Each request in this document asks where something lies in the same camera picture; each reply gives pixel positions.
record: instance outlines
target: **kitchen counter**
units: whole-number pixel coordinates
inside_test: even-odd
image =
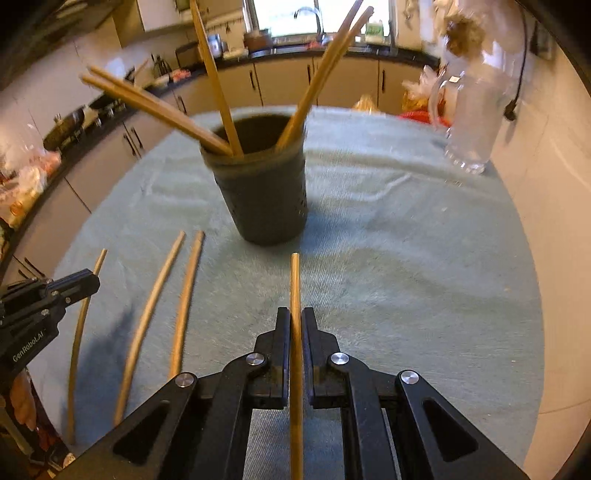
[[[306,46],[284,46],[274,48],[272,50],[255,52],[254,54],[245,57],[227,60],[220,59],[216,63],[219,70],[225,70],[249,63],[299,59],[306,57],[320,57],[322,56],[323,52],[324,50],[322,49],[309,49]],[[418,67],[429,65],[434,69],[439,66],[439,59],[436,57],[423,52],[406,50],[403,48],[396,48],[395,50],[391,51],[389,47],[353,47],[351,51],[347,52],[346,57],[375,59],[392,63],[403,63]],[[159,97],[164,96],[172,90],[195,81],[201,75],[206,74],[205,68],[203,66],[195,65],[189,69],[192,73],[190,78],[181,80],[178,83],[167,85],[166,87],[153,92],[153,94]],[[124,111],[117,112],[112,119],[104,122],[100,128],[97,128],[91,133],[87,134],[80,143],[72,146],[62,155],[62,163],[60,168],[49,180],[45,191],[43,191],[43,193],[34,203],[33,207],[22,220],[20,227],[14,232],[10,242],[8,243],[8,247],[2,256],[2,259],[0,260],[0,279],[4,277],[8,265],[12,260],[19,243],[27,233],[28,227],[33,222],[33,219],[37,213],[41,210],[45,201],[51,196],[52,192],[54,192],[57,185],[60,184],[61,181],[66,178],[66,175],[71,172],[72,168],[88,153],[90,153],[103,139],[105,139],[118,126],[120,126],[123,121],[126,121],[136,113],[137,110],[132,108],[127,108]]]

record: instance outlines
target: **glass pitcher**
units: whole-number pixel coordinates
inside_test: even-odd
[[[453,126],[439,122],[437,103],[443,86],[457,86]],[[492,79],[462,72],[458,76],[446,69],[436,80],[428,110],[436,131],[446,134],[445,156],[468,173],[479,174],[491,157],[492,147],[509,102],[502,86]]]

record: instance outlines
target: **light blue tablecloth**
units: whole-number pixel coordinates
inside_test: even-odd
[[[197,117],[219,123],[217,114]],[[385,115],[316,109],[309,117],[310,216],[273,248],[238,235],[198,145],[177,132],[113,189],[56,277],[109,249],[82,340],[77,452],[112,427],[130,338],[180,229],[188,233],[143,345],[128,412],[167,380],[178,297],[194,232],[206,231],[184,369],[206,375],[252,350],[289,304],[290,254],[302,255],[302,301],[344,352],[371,368],[413,368],[521,463],[543,386],[540,298],[528,245],[494,170],[449,166],[430,127]],[[78,307],[30,365],[64,430]],[[306,478],[343,478],[337,411],[306,412]],[[256,412],[246,479],[288,478],[288,411]]]

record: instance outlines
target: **metal screw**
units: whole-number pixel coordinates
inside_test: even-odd
[[[174,379],[174,383],[176,383],[177,386],[181,388],[193,385],[194,381],[195,378],[191,374],[179,374],[177,375],[177,378]]]
[[[412,370],[405,370],[400,374],[400,380],[408,385],[414,385],[418,382],[418,373],[413,372]]]
[[[253,352],[253,353],[249,353],[246,356],[246,363],[248,365],[253,365],[254,367],[257,365],[260,365],[264,361],[265,361],[265,355],[263,355],[262,353]]]
[[[330,361],[335,365],[344,365],[349,362],[349,355],[343,352],[336,352],[330,356]]]

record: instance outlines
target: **chopstick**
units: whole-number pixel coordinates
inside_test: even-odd
[[[234,155],[241,157],[244,153],[240,145],[238,132],[236,132],[236,125],[234,125],[234,121],[232,120],[230,107],[228,107],[228,103],[223,94],[222,84],[219,75],[217,74],[216,62],[213,59],[211,50],[209,50],[205,26],[203,25],[201,14],[197,8],[197,2],[196,0],[190,0],[189,3],[191,6],[191,15],[193,16],[193,25],[195,26],[195,33],[197,34],[197,40],[199,42],[199,51],[201,52],[201,58],[205,64],[207,76],[211,80],[213,96],[216,98],[217,108],[220,110],[220,115],[222,116],[222,123],[226,130],[226,136],[228,137]]]
[[[301,343],[300,256],[291,254],[290,452],[291,480],[304,478],[304,354]]]
[[[355,0],[355,3],[353,4],[351,9],[349,10],[349,13],[343,20],[343,23],[341,24],[339,31],[335,35],[333,41],[330,43],[326,51],[324,52],[324,55],[322,55],[322,61],[320,63],[318,72],[316,72],[316,74],[312,78],[312,81],[308,85],[308,88],[303,98],[300,100],[300,103],[298,103],[297,110],[291,116],[289,123],[287,124],[287,126],[283,130],[283,133],[279,137],[277,145],[275,146],[276,150],[282,150],[290,142],[292,142],[294,137],[297,135],[297,132],[299,132],[301,126],[304,124],[304,120],[306,119],[306,116],[308,115],[308,112],[312,107],[312,103],[320,93],[320,90],[324,86],[326,78],[330,73],[330,66],[333,63],[333,59],[337,57],[342,42],[345,39],[347,33],[349,32],[349,27],[351,26],[351,23],[353,22],[353,19],[359,11],[359,8],[361,7],[362,3],[363,0]]]
[[[160,292],[162,292],[164,282],[168,278],[168,274],[170,273],[170,269],[173,266],[174,260],[177,258],[178,251],[183,244],[184,237],[185,232],[179,232],[177,239],[174,241],[173,246],[168,253],[168,257],[164,261],[164,265],[162,265],[160,273],[156,278],[156,282],[154,283],[152,291],[150,292],[150,296],[148,297],[148,301],[146,302],[142,316],[139,318],[138,329],[135,331],[134,338],[131,342],[131,346],[129,347],[127,359],[125,360],[125,369],[123,371],[123,380],[121,381],[121,390],[119,392],[117,405],[115,407],[115,426],[121,423],[121,420],[123,420],[123,416],[125,415],[129,391],[131,390],[131,381],[133,380],[135,366],[138,362],[139,350],[141,349],[144,337],[148,331],[148,325],[150,324],[150,319],[154,313],[156,302],[158,301]]]
[[[347,53],[347,50],[349,49],[351,42],[353,41],[355,36],[361,32],[361,29],[368,22],[369,18],[373,14],[374,14],[374,8],[367,7],[365,9],[365,12],[363,12],[361,17],[359,17],[359,19],[355,22],[355,25],[353,26],[353,28],[351,28],[351,30],[349,30],[349,32],[347,33],[347,36],[345,37],[345,40],[343,40],[343,43],[342,43],[342,46],[339,50],[338,55],[333,59],[332,64],[330,65],[330,69],[329,69],[328,74],[326,75],[326,79],[328,79],[331,72],[335,69],[339,60],[345,55],[345,53]]]
[[[107,254],[104,248],[96,259],[94,274],[98,275],[103,266]],[[78,314],[78,322],[76,323],[76,333],[74,334],[74,343],[72,344],[72,358],[70,360],[70,377],[68,380],[68,417],[67,417],[67,434],[66,438],[70,445],[76,444],[76,416],[74,415],[74,390],[76,389],[76,374],[78,372],[78,357],[80,355],[80,343],[82,342],[82,332],[84,330],[84,323],[86,321],[86,314],[88,314],[88,307],[90,306],[91,297],[86,297],[82,300],[82,307]]]
[[[80,78],[87,85],[97,87],[111,97],[121,99],[132,107],[142,110],[163,121],[165,124],[180,130],[195,140],[200,141],[205,147],[215,151],[216,153],[228,156],[232,155],[232,149],[230,148],[228,142],[222,140],[209,130],[196,125],[183,113],[179,111],[170,111],[168,107],[170,107],[172,110],[174,110],[174,107],[163,102],[159,98],[154,97],[155,100],[152,100],[150,97],[146,98],[145,95],[140,95],[138,92],[129,90],[127,88],[122,88],[111,82],[93,77],[88,74],[83,74],[80,76]]]
[[[180,302],[178,304],[177,326],[174,332],[173,351],[170,355],[170,370],[168,377],[176,377],[183,367],[183,344],[185,331],[187,330],[187,319],[189,318],[189,307],[191,305],[191,296],[193,294],[193,286],[195,282],[195,274],[197,273],[197,266],[199,258],[201,257],[201,250],[203,246],[203,238],[205,232],[199,230],[195,235],[193,248],[191,249],[191,256],[187,264],[187,271],[185,273],[183,291],[181,293]]]

